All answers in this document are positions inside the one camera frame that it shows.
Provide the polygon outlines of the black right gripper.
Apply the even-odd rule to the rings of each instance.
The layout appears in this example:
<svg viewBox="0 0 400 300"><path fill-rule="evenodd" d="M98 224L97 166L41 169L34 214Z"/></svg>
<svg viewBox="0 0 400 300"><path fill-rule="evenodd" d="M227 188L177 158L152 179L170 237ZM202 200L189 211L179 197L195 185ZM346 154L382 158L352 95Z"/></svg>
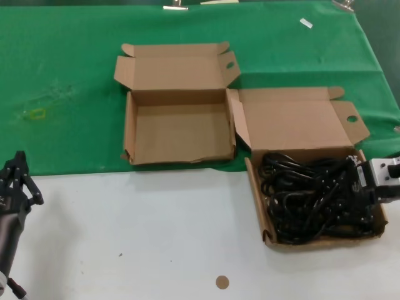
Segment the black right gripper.
<svg viewBox="0 0 400 300"><path fill-rule="evenodd" d="M325 173L315 182L315 190L326 194L335 189L342 189L338 200L332 205L335 225L372 225L373 206L376 204L374 194L359 184L346 187L346 173Z"/></svg>

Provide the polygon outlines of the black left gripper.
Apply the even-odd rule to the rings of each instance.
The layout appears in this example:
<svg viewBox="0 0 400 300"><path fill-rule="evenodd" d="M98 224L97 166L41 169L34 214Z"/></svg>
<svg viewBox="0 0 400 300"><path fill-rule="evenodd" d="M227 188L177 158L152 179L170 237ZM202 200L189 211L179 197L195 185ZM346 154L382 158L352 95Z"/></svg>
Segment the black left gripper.
<svg viewBox="0 0 400 300"><path fill-rule="evenodd" d="M32 197L24 193L27 187ZM6 170L1 171L1 225L25 225L32 205L43 205L41 191L29 175L29 166L24 151L16 151L6 162Z"/></svg>

